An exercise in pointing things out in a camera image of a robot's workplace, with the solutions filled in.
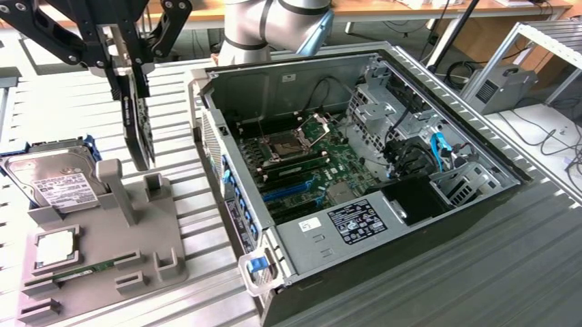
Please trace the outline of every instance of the hard drive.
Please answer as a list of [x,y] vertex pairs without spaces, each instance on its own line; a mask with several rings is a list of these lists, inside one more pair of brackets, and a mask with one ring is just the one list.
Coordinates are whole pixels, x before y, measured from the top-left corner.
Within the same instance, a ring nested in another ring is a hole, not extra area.
[[32,207],[52,206],[60,213],[94,207],[97,196],[108,192],[97,180],[101,159],[90,137],[25,144],[0,153],[0,173],[24,192]]

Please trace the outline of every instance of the robotic arm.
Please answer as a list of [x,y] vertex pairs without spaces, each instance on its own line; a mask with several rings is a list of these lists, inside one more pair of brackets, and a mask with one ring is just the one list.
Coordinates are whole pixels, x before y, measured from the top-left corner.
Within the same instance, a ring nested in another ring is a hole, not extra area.
[[269,60],[273,44],[312,56],[331,31],[331,0],[224,0],[224,44],[217,64]]
[[[69,65],[82,63],[105,77],[113,100],[121,101],[125,143],[137,170],[154,161],[144,98],[153,58],[169,54],[192,11],[189,0],[161,0],[164,13],[145,38],[136,31],[148,0],[46,0],[76,23],[81,36],[61,27],[38,8],[38,0],[0,0],[0,18]],[[102,28],[109,27],[122,64],[106,51]]]
[[[0,0],[0,18],[69,65],[82,63],[106,78],[113,100],[121,101],[124,137],[137,170],[154,162],[146,74],[153,58],[169,54],[192,11],[189,0],[161,0],[157,27],[140,37],[136,22],[149,0],[45,0],[74,23],[81,36],[40,10],[38,0]],[[272,43],[300,55],[313,55],[329,33],[331,0],[224,0],[225,42],[219,65],[269,60]],[[106,51],[108,27],[118,50],[116,65]]]

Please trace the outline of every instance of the wooden desk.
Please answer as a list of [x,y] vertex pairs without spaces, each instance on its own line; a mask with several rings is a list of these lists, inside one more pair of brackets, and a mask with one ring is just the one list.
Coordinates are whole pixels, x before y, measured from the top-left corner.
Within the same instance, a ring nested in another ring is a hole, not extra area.
[[[444,18],[457,18],[468,7],[470,0],[460,5],[451,5],[444,14]],[[550,0],[554,13],[560,14],[572,5],[563,0]],[[161,6],[157,0],[150,1],[146,6],[149,17],[153,23],[157,23],[161,16]],[[76,28],[76,24],[48,5],[41,5],[57,23],[66,28]],[[417,10],[409,9],[405,5],[389,0],[332,0],[332,9],[335,12],[335,22],[373,22],[384,20],[420,20],[439,18],[443,9],[433,8],[432,5],[423,5]],[[494,16],[530,16],[539,15],[539,8],[531,7],[503,7],[495,0],[480,0],[471,17],[494,17]],[[224,4],[223,0],[196,1],[193,11],[189,14],[187,29],[211,29],[224,27]]]

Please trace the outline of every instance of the power supply label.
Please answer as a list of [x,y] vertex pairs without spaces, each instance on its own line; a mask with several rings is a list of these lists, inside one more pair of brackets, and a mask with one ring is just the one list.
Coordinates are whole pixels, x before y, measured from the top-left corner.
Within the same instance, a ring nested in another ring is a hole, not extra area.
[[367,200],[351,203],[329,211],[327,215],[344,242],[349,245],[388,229]]

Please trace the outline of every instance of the label sticker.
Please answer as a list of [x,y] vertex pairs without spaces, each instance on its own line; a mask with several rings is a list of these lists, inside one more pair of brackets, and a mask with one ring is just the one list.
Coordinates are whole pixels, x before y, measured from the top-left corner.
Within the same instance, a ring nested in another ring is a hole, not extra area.
[[296,79],[296,77],[297,77],[296,74],[283,75],[281,82],[283,83],[292,82]]
[[33,181],[33,187],[57,209],[97,200],[82,173]]
[[388,229],[367,200],[335,209],[327,215],[349,245]]
[[312,230],[313,228],[317,228],[319,226],[320,226],[320,221],[317,217],[309,218],[308,220],[299,222],[299,228],[303,233],[307,232],[308,230]]

